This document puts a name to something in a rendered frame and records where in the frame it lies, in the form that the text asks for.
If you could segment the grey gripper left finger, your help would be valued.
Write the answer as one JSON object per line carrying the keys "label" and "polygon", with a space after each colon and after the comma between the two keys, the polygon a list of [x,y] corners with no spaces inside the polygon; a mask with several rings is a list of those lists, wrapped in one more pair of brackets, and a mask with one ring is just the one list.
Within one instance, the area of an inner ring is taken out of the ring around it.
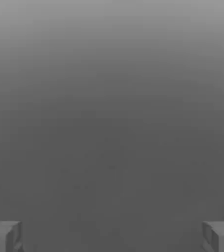
{"label": "grey gripper left finger", "polygon": [[20,221],[0,221],[0,252],[23,252]]}

